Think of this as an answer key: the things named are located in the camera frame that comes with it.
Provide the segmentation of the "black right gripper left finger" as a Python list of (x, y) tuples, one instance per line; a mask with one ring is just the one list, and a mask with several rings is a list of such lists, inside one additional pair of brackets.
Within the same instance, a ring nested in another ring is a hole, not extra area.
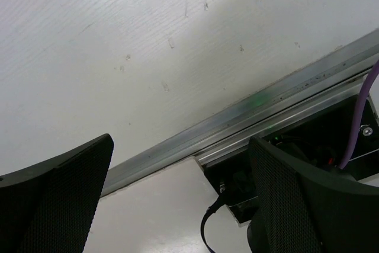
[(113, 149), (103, 134), (1, 176), (1, 252), (82, 252)]

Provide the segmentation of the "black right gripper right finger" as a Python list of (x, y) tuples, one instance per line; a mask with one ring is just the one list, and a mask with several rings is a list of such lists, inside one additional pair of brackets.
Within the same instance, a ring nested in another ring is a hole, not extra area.
[(258, 209), (252, 252), (377, 252), (378, 188), (329, 172), (258, 137), (248, 154)]

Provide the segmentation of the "aluminium table rail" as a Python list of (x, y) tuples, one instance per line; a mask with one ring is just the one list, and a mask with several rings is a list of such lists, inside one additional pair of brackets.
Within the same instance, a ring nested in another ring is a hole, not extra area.
[(378, 31), (355, 40), (250, 97), (111, 168), (107, 196), (180, 160), (201, 165), (358, 93), (378, 59)]

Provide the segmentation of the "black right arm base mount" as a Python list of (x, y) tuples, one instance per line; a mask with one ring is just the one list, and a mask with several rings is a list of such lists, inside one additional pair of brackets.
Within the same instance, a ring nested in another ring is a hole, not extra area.
[[(264, 140), (318, 168), (335, 166), (346, 148), (356, 99), (351, 96)], [(345, 170), (357, 181), (378, 173), (378, 118), (370, 101), (365, 103), (355, 150)], [(247, 146), (206, 164), (204, 175), (216, 192), (227, 191), (226, 206), (238, 223), (251, 220), (258, 201)]]

